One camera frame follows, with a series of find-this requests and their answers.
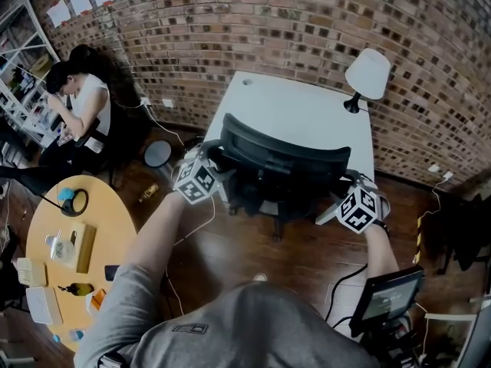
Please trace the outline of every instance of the black phone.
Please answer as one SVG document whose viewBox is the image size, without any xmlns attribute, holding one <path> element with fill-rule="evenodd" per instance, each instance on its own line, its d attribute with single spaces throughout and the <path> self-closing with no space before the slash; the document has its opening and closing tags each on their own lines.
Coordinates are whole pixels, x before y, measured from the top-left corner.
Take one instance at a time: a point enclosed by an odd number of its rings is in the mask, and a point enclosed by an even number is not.
<svg viewBox="0 0 491 368">
<path fill-rule="evenodd" d="M 108 266 L 104 266 L 104 275 L 106 276 L 106 281 L 112 282 L 114 281 L 114 276 L 116 275 L 117 268 L 119 265 L 110 264 Z"/>
</svg>

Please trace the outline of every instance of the green bottle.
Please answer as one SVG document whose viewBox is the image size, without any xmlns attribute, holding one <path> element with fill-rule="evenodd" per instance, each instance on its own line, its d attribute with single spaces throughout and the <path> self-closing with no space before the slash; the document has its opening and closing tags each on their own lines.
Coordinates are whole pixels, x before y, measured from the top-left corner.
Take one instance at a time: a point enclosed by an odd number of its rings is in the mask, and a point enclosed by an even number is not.
<svg viewBox="0 0 491 368">
<path fill-rule="evenodd" d="M 58 286 L 58 289 L 72 293 L 74 296 L 87 296 L 94 291 L 91 284 L 71 284 L 67 287 Z"/>
</svg>

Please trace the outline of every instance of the white lampshade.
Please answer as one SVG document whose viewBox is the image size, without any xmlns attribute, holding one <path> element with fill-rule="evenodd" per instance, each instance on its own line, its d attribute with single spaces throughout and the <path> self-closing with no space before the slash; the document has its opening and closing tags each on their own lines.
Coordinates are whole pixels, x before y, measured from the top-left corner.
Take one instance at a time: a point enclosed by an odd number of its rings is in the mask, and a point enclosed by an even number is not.
<svg viewBox="0 0 491 368">
<path fill-rule="evenodd" d="M 346 70 L 346 81 L 366 98 L 380 100 L 389 78 L 390 62 L 373 49 L 364 49 Z"/>
</svg>

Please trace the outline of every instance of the black lamp base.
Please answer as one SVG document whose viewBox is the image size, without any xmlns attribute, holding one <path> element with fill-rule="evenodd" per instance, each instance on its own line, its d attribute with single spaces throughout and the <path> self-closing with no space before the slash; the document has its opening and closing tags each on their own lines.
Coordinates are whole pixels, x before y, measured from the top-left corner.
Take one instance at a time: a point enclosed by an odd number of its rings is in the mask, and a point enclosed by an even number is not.
<svg viewBox="0 0 491 368">
<path fill-rule="evenodd" d="M 350 113 L 358 113 L 360 111 L 360 107 L 358 106 L 360 96 L 360 93 L 354 93 L 353 98 L 344 102 L 344 108 Z"/>
</svg>

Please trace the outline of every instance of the brick wall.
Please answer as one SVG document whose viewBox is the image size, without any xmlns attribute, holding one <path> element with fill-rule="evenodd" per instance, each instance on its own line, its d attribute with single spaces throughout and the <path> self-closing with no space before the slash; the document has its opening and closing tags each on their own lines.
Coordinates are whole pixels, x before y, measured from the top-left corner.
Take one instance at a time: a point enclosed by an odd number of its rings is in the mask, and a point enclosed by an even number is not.
<svg viewBox="0 0 491 368">
<path fill-rule="evenodd" d="M 434 184 L 434 161 L 457 186 L 491 167 L 491 0 L 118 0 L 57 29 L 55 1 L 33 5 L 60 56 L 109 52 L 154 104 L 175 101 L 155 107 L 164 122 L 207 127 L 236 70 L 350 93 L 344 71 L 369 47 L 393 64 L 371 103 L 378 169 Z"/>
</svg>

